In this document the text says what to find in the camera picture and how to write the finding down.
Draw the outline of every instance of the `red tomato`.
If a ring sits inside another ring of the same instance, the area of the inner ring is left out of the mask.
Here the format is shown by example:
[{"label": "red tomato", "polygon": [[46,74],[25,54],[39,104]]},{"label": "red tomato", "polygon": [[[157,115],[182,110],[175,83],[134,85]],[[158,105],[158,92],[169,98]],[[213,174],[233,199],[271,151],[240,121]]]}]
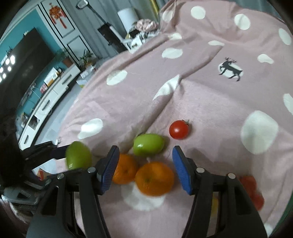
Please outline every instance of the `red tomato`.
[{"label": "red tomato", "polygon": [[243,176],[239,179],[251,198],[256,193],[256,180],[253,176]]},{"label": "red tomato", "polygon": [[177,140],[182,140],[187,137],[188,132],[189,124],[183,120],[174,121],[169,128],[170,136]]},{"label": "red tomato", "polygon": [[263,205],[265,203],[265,199],[263,196],[259,193],[255,193],[252,195],[251,200],[256,208],[257,211],[260,211],[263,208]]}]

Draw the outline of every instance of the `blue gripper pad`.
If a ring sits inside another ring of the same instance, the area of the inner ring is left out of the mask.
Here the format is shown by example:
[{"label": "blue gripper pad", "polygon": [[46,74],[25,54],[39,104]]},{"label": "blue gripper pad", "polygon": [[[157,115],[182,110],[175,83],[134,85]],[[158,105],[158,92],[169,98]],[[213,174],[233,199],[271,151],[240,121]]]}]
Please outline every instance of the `blue gripper pad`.
[{"label": "blue gripper pad", "polygon": [[180,146],[175,146],[172,151],[173,163],[176,168],[182,188],[189,194],[193,195],[193,178],[194,170],[188,159],[183,154]]},{"label": "blue gripper pad", "polygon": [[112,146],[105,161],[100,166],[103,171],[101,171],[101,190],[104,193],[105,191],[109,190],[114,172],[116,170],[118,161],[119,161],[120,151],[117,146]]}]

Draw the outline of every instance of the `reindeer print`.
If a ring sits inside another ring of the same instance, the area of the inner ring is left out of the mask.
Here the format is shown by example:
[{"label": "reindeer print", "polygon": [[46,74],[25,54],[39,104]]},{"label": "reindeer print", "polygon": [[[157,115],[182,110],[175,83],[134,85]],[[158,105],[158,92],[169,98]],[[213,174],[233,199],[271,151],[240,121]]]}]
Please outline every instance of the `reindeer print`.
[{"label": "reindeer print", "polygon": [[238,79],[236,80],[236,82],[238,82],[240,80],[240,77],[241,75],[240,74],[243,74],[243,70],[240,70],[240,69],[236,69],[234,63],[236,63],[237,61],[236,60],[230,60],[230,58],[225,58],[225,62],[222,63],[221,65],[219,65],[219,70],[220,70],[220,75],[223,75],[226,70],[229,70],[233,73],[233,75],[231,77],[229,77],[229,79],[231,78],[234,78],[235,76],[238,77]]}]

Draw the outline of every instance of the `drawer handle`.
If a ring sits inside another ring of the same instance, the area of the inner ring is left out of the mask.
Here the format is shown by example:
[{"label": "drawer handle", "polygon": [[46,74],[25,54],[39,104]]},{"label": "drawer handle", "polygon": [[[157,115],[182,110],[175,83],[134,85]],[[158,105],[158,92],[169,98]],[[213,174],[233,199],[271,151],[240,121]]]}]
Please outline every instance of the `drawer handle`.
[{"label": "drawer handle", "polygon": [[26,144],[28,142],[28,135],[26,136],[26,139],[24,141],[24,144]]},{"label": "drawer handle", "polygon": [[71,77],[72,75],[69,75],[63,82],[62,82],[62,85],[65,84]]},{"label": "drawer handle", "polygon": [[45,108],[48,106],[49,102],[50,102],[50,99],[47,101],[47,103],[46,103],[46,105],[43,107],[42,111],[45,110]]}]

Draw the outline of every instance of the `black deer silhouette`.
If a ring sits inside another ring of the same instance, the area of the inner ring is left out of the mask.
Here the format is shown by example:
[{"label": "black deer silhouette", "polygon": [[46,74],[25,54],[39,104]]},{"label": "black deer silhouette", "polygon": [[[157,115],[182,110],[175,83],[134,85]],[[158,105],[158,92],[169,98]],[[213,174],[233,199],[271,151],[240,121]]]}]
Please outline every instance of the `black deer silhouette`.
[{"label": "black deer silhouette", "polygon": [[230,60],[230,58],[225,58],[225,62],[220,66],[220,70],[222,68],[224,68],[223,72],[220,73],[220,75],[222,75],[223,73],[225,73],[226,70],[230,70],[233,72],[233,76],[230,77],[229,79],[231,78],[234,78],[235,76],[238,76],[238,79],[236,82],[238,82],[240,80],[240,73],[243,71],[243,70],[238,70],[238,69],[235,69],[234,67],[231,66],[232,63],[236,63],[237,61],[236,60]]}]

